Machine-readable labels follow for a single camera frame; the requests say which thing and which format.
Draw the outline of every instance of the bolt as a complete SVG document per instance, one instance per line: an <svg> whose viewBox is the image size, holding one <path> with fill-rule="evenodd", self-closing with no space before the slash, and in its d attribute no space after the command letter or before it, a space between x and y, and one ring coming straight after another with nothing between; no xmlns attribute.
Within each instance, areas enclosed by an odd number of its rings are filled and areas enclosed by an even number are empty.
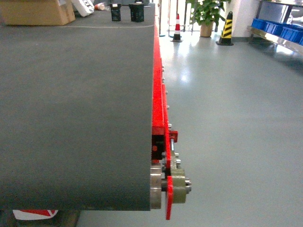
<svg viewBox="0 0 303 227"><path fill-rule="evenodd" d="M186 194L189 194L191 192L191 180L187 176L185 177L185 189Z"/></svg>
<svg viewBox="0 0 303 227"><path fill-rule="evenodd" d="M177 166L181 165L181 160L180 159L176 159L176 164L177 164Z"/></svg>

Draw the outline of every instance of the traffic cone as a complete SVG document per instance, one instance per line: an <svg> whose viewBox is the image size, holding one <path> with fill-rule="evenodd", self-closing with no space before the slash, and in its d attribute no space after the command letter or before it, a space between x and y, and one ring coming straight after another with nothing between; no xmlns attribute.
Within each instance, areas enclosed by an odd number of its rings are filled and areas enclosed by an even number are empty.
<svg viewBox="0 0 303 227"><path fill-rule="evenodd" d="M179 18L179 14L177 14L177 21L176 21L176 28L175 28L175 34L174 34L174 38L171 40L172 42L182 42L183 40L181 40L181 35L180 35L180 18Z"/></svg>
<svg viewBox="0 0 303 227"><path fill-rule="evenodd" d="M232 43L232 12L228 13L220 40L216 41L216 43L221 46L232 46L233 45L233 43Z"/></svg>

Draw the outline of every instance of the gray conveyor belt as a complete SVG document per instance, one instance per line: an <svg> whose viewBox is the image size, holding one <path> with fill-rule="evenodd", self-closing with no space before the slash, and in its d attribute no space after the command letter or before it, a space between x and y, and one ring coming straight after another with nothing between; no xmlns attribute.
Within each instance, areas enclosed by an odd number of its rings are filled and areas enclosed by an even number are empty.
<svg viewBox="0 0 303 227"><path fill-rule="evenodd" d="M0 26L0 209L150 209L154 10Z"/></svg>

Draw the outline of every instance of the blue plastic bin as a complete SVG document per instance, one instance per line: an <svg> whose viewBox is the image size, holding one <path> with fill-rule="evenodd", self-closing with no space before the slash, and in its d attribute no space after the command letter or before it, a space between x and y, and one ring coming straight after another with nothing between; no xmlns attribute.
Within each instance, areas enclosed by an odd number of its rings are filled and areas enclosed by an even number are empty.
<svg viewBox="0 0 303 227"><path fill-rule="evenodd" d="M294 43L299 43L303 37L303 29L284 27L281 37Z"/></svg>
<svg viewBox="0 0 303 227"><path fill-rule="evenodd" d="M273 35L280 36L283 31L283 26L285 26L285 24L276 22L266 22L266 27L264 31Z"/></svg>
<svg viewBox="0 0 303 227"><path fill-rule="evenodd" d="M261 19L254 19L252 21L252 27L256 28L256 29L260 29L260 30L264 30L265 26L266 26L266 21L265 20L261 20Z"/></svg>

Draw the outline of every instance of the metal roller end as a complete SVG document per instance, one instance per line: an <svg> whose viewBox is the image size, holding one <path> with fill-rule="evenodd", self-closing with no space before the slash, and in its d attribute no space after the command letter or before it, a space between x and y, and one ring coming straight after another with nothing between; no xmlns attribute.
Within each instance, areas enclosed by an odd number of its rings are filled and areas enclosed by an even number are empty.
<svg viewBox="0 0 303 227"><path fill-rule="evenodd" d="M185 189L186 194L189 194L191 192L191 180L187 176L185 177Z"/></svg>

